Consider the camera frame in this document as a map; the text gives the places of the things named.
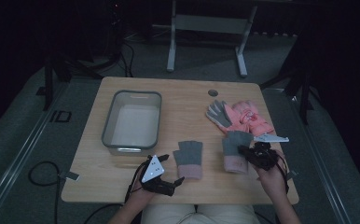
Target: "cable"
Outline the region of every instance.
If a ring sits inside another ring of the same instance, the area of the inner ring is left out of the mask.
[[[169,34],[170,31],[171,31],[170,28],[165,29],[164,31],[161,31],[161,32],[158,32],[158,33],[152,35],[151,38],[154,39],[154,38],[159,37],[159,36],[161,36],[161,35]],[[136,32],[136,33],[133,33],[133,34],[131,34],[131,35],[128,35],[128,36],[124,37],[124,40],[129,41],[129,42],[135,42],[135,43],[143,43],[143,42],[146,42],[146,41],[147,41],[147,40],[146,40],[145,38],[143,38],[143,37],[139,37],[138,39],[132,38],[132,37],[138,36],[138,35],[139,35],[139,33],[137,33],[137,32]]]
[[[133,47],[131,47],[131,45],[129,45],[129,44],[125,43],[125,42],[124,42],[124,45],[127,46],[127,47],[131,50],[131,52],[132,52],[129,70],[130,70],[130,76],[133,77],[132,64],[133,64],[134,50],[133,50]]]
[[[127,61],[125,60],[123,53],[121,53],[121,60],[124,62],[125,77],[127,77],[128,76],[128,65],[127,65]]]
[[[147,164],[147,162],[143,162],[142,164],[139,165],[139,167],[137,167],[136,171],[134,172],[134,175],[133,175],[133,178],[132,178],[132,182],[130,183],[130,185],[128,186],[128,190],[127,190],[127,194],[125,195],[125,200],[124,202],[127,202],[129,197],[131,196],[131,193],[132,193],[132,189],[133,189],[133,185],[134,185],[134,182],[136,181],[136,177],[137,177],[137,174],[139,174],[139,171],[140,169],[145,166]]]
[[[284,184],[285,184],[285,193],[288,193],[289,187],[287,184],[287,164],[285,163],[284,159],[278,155],[277,156],[283,161],[283,165],[284,165],[284,169],[282,167],[280,167],[279,162],[277,162],[272,156],[271,154],[269,154],[268,151],[264,151],[268,157],[270,158],[271,161],[275,162],[276,167],[279,169],[280,173],[282,174],[283,180],[284,180]]]
[[[269,224],[274,224],[273,222],[271,222],[269,219],[267,219],[266,217],[262,216],[261,214],[259,214],[258,212],[255,212],[256,215],[258,215],[259,217],[262,217],[264,220],[266,220]]]
[[[106,71],[108,71],[108,70],[112,69],[112,68],[113,68],[113,67],[115,67],[116,65],[118,65],[118,63],[114,63],[114,64],[112,64],[112,65],[110,65],[110,66],[106,67],[106,68],[105,68],[105,69],[103,69],[103,70],[99,70],[99,71],[97,71],[97,73],[98,73],[98,74],[100,74],[100,75],[102,76],[104,72],[106,72]]]
[[[107,204],[107,205],[104,205],[98,209],[96,209],[92,214],[90,214],[90,216],[84,221],[84,224],[87,224],[88,221],[90,221],[90,219],[95,216],[95,214],[97,214],[98,212],[100,212],[101,210],[104,210],[105,208],[108,208],[108,207],[111,207],[111,206],[119,206],[119,207],[122,207],[123,204],[122,203],[110,203],[110,204]]]
[[[42,183],[37,183],[36,181],[33,180],[32,178],[32,173],[33,171],[35,170],[35,168],[37,168],[38,166],[42,165],[42,164],[50,164],[52,165],[55,170],[56,170],[56,175],[57,175],[57,180],[54,181],[54,182],[51,182],[51,183],[47,183],[47,184],[42,184]],[[29,174],[28,174],[28,179],[29,181],[34,184],[34,185],[37,185],[37,186],[40,186],[40,187],[48,187],[48,186],[52,186],[52,185],[56,185],[57,188],[56,188],[56,197],[55,197],[55,205],[54,205],[54,223],[57,224],[58,223],[58,198],[59,198],[59,191],[60,191],[60,183],[61,183],[61,178],[59,177],[59,167],[52,161],[41,161],[39,162],[38,164],[36,164],[34,167],[32,167],[32,169],[29,171]]]
[[[43,165],[43,164],[49,164],[51,166],[53,166],[56,170],[56,178],[57,180],[56,181],[53,181],[53,182],[49,182],[49,183],[38,183],[36,182],[32,175],[33,175],[33,172],[34,170],[39,167],[40,165]],[[61,188],[61,177],[60,177],[60,170],[59,170],[59,167],[57,164],[55,164],[54,162],[52,161],[41,161],[39,162],[38,164],[36,164],[35,166],[32,167],[32,169],[30,169],[29,173],[28,173],[28,179],[29,181],[36,185],[36,186],[39,186],[39,187],[49,187],[49,186],[53,186],[53,185],[56,185],[57,188],[56,188],[56,197],[55,197],[55,205],[54,205],[54,223],[57,224],[58,223],[58,199],[60,197],[60,188]],[[104,205],[98,209],[96,209],[92,214],[90,214],[90,216],[84,221],[84,224],[87,224],[88,221],[90,221],[90,219],[95,215],[97,214],[99,211],[107,208],[107,207],[111,207],[111,206],[119,206],[119,207],[122,207],[123,204],[122,203],[110,203],[110,204],[107,204],[107,205]]]

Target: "person's arm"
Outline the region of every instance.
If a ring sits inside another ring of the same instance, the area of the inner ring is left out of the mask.
[[[128,201],[114,214],[108,221],[108,224],[130,224],[137,214],[145,209],[155,195],[154,192],[142,189],[142,184],[138,177],[136,177],[132,190],[134,192],[131,193]]]
[[[277,152],[282,158],[284,158],[282,152]],[[283,169],[283,161],[279,159],[278,164]],[[262,188],[273,202],[273,207],[275,208],[276,215],[278,216],[280,222],[285,224],[301,223],[296,211],[287,198],[284,178],[282,173],[279,171],[279,168],[274,166],[268,171],[265,171],[264,169],[256,168],[255,166],[253,167],[259,175]]]

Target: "metal stand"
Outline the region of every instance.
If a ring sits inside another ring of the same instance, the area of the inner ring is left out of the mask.
[[[254,16],[256,15],[257,6],[252,7],[248,20],[246,19],[232,19],[232,18],[217,18],[204,16],[191,16],[176,14],[176,0],[172,1],[172,26],[171,26],[171,45],[169,47],[169,57],[167,71],[174,71],[174,61],[176,53],[176,30],[192,30],[204,32],[216,32],[242,35],[241,44],[235,48],[236,57],[238,60],[239,71],[241,76],[247,76],[245,61],[243,58],[244,47],[247,38],[250,35],[250,30],[253,24]]]

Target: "small round object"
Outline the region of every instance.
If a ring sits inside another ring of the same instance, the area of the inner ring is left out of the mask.
[[[217,95],[218,95],[218,91],[216,91],[216,90],[209,90],[209,91],[207,91],[207,93],[208,93],[210,96],[217,96]]]

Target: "wooden table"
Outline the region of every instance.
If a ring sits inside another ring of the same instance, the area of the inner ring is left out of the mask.
[[[229,105],[253,100],[260,115],[271,124],[270,114],[257,84],[235,82],[192,81],[153,78],[106,77],[97,93],[71,170],[80,175],[78,181],[66,180],[62,199],[66,202],[123,203],[136,168],[146,157],[113,156],[102,144],[101,135],[113,96],[120,90],[158,91],[162,95],[159,140],[154,150],[160,156],[169,154],[162,163],[162,179],[177,179],[173,151],[178,142],[203,142],[201,180],[186,179],[174,196],[157,195],[152,203],[271,203],[256,171],[249,166],[247,175],[224,170],[221,140],[225,135],[205,116],[208,105],[217,99]],[[218,91],[216,97],[209,90]],[[281,149],[279,143],[272,148]],[[288,182],[291,203],[298,202],[292,180]]]

